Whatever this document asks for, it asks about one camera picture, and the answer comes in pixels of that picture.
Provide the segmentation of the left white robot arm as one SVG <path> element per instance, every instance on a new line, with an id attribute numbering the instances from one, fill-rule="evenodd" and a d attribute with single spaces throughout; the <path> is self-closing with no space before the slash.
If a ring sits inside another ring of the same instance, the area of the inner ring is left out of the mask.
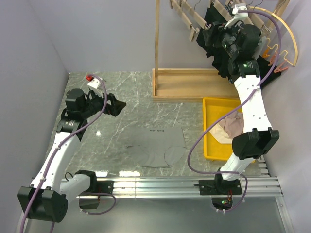
<path id="1" fill-rule="evenodd" d="M 93 195 L 98 190 L 94 171 L 79 170 L 73 178 L 61 183 L 63 173 L 71 161 L 86 131 L 88 119 L 104 113 L 118 116 L 126 106 L 114 94 L 98 95 L 93 90 L 67 92 L 66 107 L 57 125 L 53 147 L 40 172 L 28 187 L 22 186 L 17 194 L 21 208 L 28 219 L 61 222 L 68 205 L 80 194 Z"/>

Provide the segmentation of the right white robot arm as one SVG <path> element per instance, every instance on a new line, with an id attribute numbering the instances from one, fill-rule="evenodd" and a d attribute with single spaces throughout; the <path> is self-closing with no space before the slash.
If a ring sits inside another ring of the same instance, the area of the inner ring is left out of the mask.
<path id="1" fill-rule="evenodd" d="M 239 94 L 243 113 L 243 133 L 233 138 L 233 153 L 215 175 L 214 188 L 225 194 L 237 184 L 240 174 L 266 154 L 279 139 L 265 111 L 260 88 L 260 70 L 254 58 L 260 30 L 242 21 L 213 22 L 203 31 L 206 46 L 223 48 L 228 54 L 228 72 Z"/>

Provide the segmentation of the grey underwear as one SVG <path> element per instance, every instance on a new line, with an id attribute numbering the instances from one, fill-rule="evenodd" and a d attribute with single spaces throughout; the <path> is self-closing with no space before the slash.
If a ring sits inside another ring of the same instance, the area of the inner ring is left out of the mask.
<path id="1" fill-rule="evenodd" d="M 124 137 L 127 153 L 141 167 L 172 167 L 186 151 L 180 127 L 130 128 Z"/>

